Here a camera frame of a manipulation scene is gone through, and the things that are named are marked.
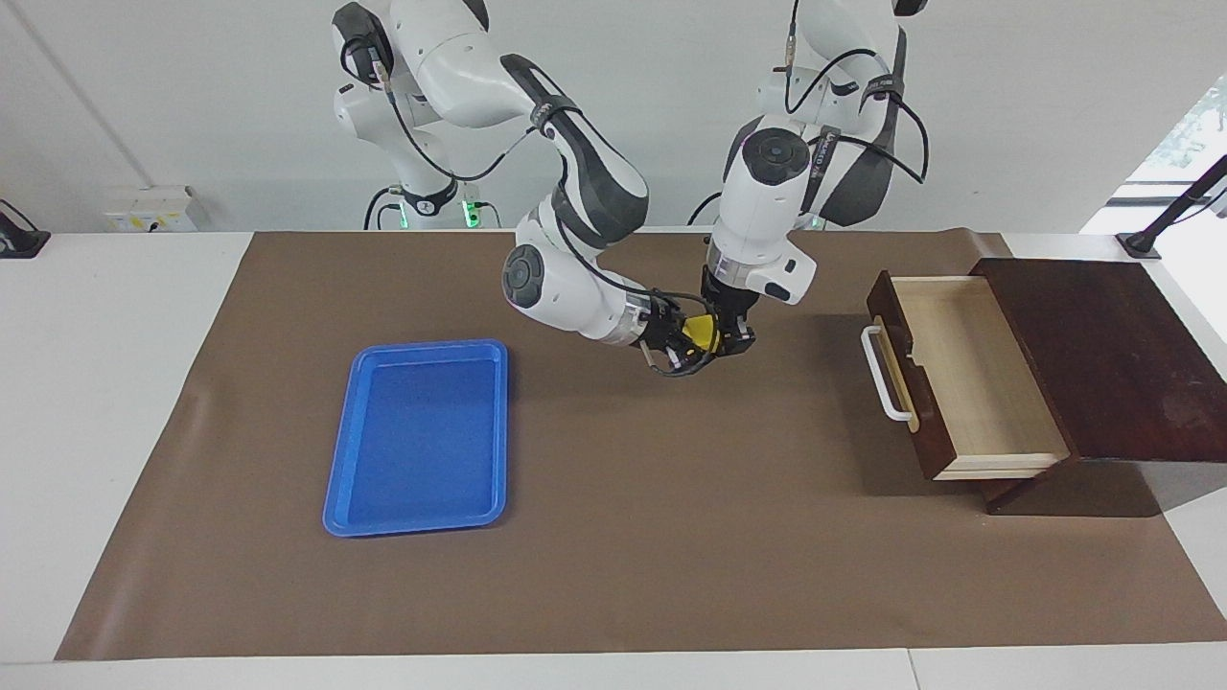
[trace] brown mat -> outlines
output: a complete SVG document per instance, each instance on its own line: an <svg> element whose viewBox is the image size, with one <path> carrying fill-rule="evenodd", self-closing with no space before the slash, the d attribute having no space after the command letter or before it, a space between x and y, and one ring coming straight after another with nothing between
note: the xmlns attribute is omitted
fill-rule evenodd
<svg viewBox="0 0 1227 690"><path fill-rule="evenodd" d="M508 308L510 243L256 236L56 658L1227 638L1163 518L988 517L882 416L858 341L877 271L966 274L999 238L806 236L805 303L762 304L748 355L681 382ZM693 290L702 255L658 235L606 263ZM326 534L355 354L479 336L512 352L503 517Z"/></svg>

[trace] white table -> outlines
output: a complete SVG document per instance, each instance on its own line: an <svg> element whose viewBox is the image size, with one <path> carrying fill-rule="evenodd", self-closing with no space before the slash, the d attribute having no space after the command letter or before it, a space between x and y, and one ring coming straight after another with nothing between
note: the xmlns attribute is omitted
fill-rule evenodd
<svg viewBox="0 0 1227 690"><path fill-rule="evenodd" d="M0 688L1227 688L1227 643L52 663L249 241L60 235L34 262L0 263ZM1018 257L1125 258L1109 237L1007 242ZM1146 265L1227 372L1227 344ZM1227 610L1227 491L1168 521Z"/></svg>

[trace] blue plastic tray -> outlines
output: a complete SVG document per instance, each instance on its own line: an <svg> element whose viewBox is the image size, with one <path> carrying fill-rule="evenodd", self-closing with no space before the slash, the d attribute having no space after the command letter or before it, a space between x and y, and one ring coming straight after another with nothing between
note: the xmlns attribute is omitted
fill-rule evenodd
<svg viewBox="0 0 1227 690"><path fill-rule="evenodd" d="M507 347L369 347L353 360L324 527L369 537L479 527L507 503Z"/></svg>

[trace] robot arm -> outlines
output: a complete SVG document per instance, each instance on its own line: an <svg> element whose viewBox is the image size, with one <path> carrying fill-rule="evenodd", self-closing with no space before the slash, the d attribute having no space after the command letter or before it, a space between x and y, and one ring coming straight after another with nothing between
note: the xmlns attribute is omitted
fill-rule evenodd
<svg viewBox="0 0 1227 690"><path fill-rule="evenodd" d="M720 355L753 344L746 317L760 295L795 304L809 290L817 264L788 241L799 216L849 226L881 209L893 171L887 156L893 156L907 56L896 16L923 5L807 0L799 6L801 34L827 66L773 72L758 90L764 114L734 139L703 268L703 296L720 324Z"/></svg>
<svg viewBox="0 0 1227 690"><path fill-rule="evenodd" d="M503 271L508 302L561 330L663 351L675 373L710 361L685 333L686 317L674 300L596 266L602 250L643 225L648 187L540 68L494 48L482 0L385 0L372 7L342 7L334 18L334 38L346 71L382 90L375 96L391 103L393 122L413 153L422 152L417 149L427 138L405 122L406 102L418 107L411 110L413 124L433 115L485 128L526 117L558 150L562 179L515 228L517 247ZM348 110L352 118L355 110ZM380 139L413 171L420 162L429 165L421 155L411 156L404 141ZM433 153L431 158L438 163ZM409 177L401 173L402 180ZM458 176L421 184L447 178L455 182Z"/></svg>

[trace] drawer handle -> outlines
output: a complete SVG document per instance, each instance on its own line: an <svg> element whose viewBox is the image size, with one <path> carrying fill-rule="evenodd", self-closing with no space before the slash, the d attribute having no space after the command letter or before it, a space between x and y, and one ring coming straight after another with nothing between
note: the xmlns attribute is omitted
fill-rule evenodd
<svg viewBox="0 0 1227 690"><path fill-rule="evenodd" d="M877 387L877 398L882 401L882 411L894 421L912 422L915 415L899 410L891 400L891 394L886 390L886 377L882 376L882 367L877 363L877 355L874 354L874 336L882 333L880 325L867 325L860 331L860 344L865 347L865 361L869 362L869 373L874 376L874 386Z"/></svg>

